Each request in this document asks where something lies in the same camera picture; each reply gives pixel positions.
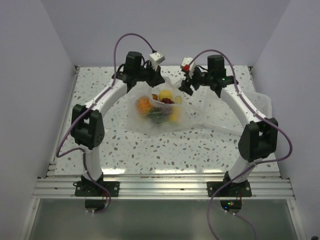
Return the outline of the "yellow fake pear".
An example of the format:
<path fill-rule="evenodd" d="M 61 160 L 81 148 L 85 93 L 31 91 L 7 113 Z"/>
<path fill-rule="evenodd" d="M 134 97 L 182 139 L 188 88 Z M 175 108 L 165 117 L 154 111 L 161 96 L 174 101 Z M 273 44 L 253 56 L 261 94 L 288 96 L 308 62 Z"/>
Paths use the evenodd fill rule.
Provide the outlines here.
<path fill-rule="evenodd" d="M 163 99 L 169 99 L 170 101 L 172 101 L 174 99 L 174 96 L 171 91 L 163 89 L 159 92 L 158 99 L 160 101 L 162 101 Z"/>

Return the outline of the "red fake grapes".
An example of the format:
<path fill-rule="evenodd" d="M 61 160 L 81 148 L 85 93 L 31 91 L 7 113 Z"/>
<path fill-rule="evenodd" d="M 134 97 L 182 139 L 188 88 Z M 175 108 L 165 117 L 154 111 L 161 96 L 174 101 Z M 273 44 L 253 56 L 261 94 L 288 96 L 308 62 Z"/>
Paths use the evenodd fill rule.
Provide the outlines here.
<path fill-rule="evenodd" d="M 163 98 L 163 99 L 161 100 L 161 102 L 164 103 L 164 104 L 174 104 L 174 103 L 175 103 L 175 102 L 172 101 L 170 98 Z"/>

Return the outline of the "orange fake pineapple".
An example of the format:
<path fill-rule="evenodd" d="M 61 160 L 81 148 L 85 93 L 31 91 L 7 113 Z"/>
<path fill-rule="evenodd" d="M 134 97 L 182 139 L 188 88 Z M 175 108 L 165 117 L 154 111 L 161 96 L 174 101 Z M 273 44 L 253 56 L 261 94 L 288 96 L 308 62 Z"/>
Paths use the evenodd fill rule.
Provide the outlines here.
<path fill-rule="evenodd" d="M 136 110 L 141 115 L 146 115 L 150 112 L 150 110 L 153 108 L 153 105 L 150 103 L 150 98 L 147 96 L 140 97 L 136 101 Z"/>

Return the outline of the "clear printed plastic bag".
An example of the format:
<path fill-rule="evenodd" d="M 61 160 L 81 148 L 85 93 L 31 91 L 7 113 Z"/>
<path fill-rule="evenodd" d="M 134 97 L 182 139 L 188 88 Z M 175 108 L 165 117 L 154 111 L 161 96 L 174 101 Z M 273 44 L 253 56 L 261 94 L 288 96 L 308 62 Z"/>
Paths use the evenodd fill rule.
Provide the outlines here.
<path fill-rule="evenodd" d="M 146 134 L 148 136 L 159 135 L 168 132 L 187 130 L 199 125 L 204 116 L 201 108 L 187 102 L 187 94 L 178 88 L 182 80 L 164 78 L 165 83 L 156 87 L 150 87 L 145 82 L 139 82 L 127 94 L 127 121 L 125 128 L 132 132 Z M 161 90 L 169 90 L 173 94 L 174 104 L 165 104 L 159 99 L 154 100 L 152 94 L 159 97 Z M 140 114 L 136 109 L 136 101 L 141 97 L 149 97 L 153 105 L 148 114 Z M 179 122 L 171 122 L 169 117 L 172 107 L 180 107 Z"/>

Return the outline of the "yellow fake mango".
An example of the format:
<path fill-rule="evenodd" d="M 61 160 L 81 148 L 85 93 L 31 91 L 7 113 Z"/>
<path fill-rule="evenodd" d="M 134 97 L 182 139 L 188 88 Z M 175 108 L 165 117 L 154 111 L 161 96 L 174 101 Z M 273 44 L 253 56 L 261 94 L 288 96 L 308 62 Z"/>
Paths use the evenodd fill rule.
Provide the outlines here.
<path fill-rule="evenodd" d="M 180 116 L 181 116 L 181 108 L 178 106 L 172 107 L 169 120 L 173 123 L 178 123 L 180 121 Z"/>

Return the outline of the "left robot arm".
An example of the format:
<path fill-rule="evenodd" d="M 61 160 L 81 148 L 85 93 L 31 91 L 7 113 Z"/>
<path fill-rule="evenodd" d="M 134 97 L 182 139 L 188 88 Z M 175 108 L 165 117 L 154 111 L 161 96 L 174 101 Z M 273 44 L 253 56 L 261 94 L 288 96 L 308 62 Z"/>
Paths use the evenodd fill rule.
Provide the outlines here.
<path fill-rule="evenodd" d="M 105 137 L 103 117 L 107 111 L 138 82 L 155 87 L 165 82 L 161 76 L 160 64 L 165 56 L 154 51 L 145 63 L 140 52 L 130 51 L 125 63 L 121 64 L 113 80 L 96 97 L 84 105 L 76 104 L 72 109 L 72 130 L 70 131 L 76 144 L 83 149 L 83 178 L 89 180 L 86 190 L 92 196 L 103 193 L 104 184 L 99 181 L 103 172 L 100 164 L 99 146 Z"/>

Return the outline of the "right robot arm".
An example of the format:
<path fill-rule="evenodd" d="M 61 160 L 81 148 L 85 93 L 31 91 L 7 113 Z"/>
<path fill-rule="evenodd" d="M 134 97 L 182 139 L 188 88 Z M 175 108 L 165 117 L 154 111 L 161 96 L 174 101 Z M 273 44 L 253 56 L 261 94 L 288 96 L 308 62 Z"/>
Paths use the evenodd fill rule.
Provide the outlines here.
<path fill-rule="evenodd" d="M 223 192 L 232 197 L 241 190 L 240 183 L 248 179 L 255 165 L 276 151 L 278 122 L 260 112 L 240 90 L 235 77 L 227 75 L 223 56 L 210 55 L 207 63 L 207 70 L 201 71 L 193 58 L 185 57 L 180 65 L 185 79 L 179 90 L 191 96 L 199 87 L 209 87 L 230 107 L 243 128 L 238 142 L 239 157 L 226 173 L 229 180 L 222 185 Z"/>

